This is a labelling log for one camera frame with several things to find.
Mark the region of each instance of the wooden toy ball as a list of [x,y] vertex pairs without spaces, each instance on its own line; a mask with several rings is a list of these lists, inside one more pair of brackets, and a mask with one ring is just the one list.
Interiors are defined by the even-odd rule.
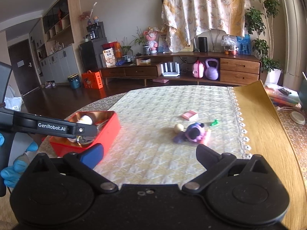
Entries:
[[175,127],[174,127],[174,132],[176,134],[178,134],[179,132],[184,131],[184,130],[185,130],[185,127],[180,123],[176,124]]

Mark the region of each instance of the gloved hand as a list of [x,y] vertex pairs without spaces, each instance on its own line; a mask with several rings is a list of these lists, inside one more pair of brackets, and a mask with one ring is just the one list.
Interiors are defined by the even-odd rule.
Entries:
[[[4,143],[4,137],[0,133],[0,148],[3,143]],[[37,150],[38,150],[38,145],[34,141],[27,148],[27,151],[37,151]],[[16,160],[13,163],[13,166],[1,170],[0,175],[4,179],[4,184],[7,187],[14,188],[17,182],[19,181],[19,178],[21,177],[22,173],[28,167],[29,163],[30,161],[27,155],[24,153],[22,156],[16,158]]]

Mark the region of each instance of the floral curtain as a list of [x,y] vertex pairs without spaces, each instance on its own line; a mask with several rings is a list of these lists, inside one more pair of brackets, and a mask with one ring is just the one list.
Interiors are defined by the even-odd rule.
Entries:
[[209,29],[244,36],[245,9],[249,7],[250,0],[164,0],[163,30],[170,51],[182,50]]

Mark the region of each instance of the air conditioner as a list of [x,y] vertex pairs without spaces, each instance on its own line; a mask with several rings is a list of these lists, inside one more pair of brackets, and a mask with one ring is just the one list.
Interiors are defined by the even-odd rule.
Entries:
[[283,85],[299,91],[307,62],[307,19],[302,0],[282,0],[286,25]]

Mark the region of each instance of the black speaker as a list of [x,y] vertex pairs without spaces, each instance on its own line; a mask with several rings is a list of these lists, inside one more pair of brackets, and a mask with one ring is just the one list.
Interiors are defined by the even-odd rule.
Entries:
[[207,37],[198,37],[198,43],[199,43],[199,51],[201,53],[207,53],[208,52]]

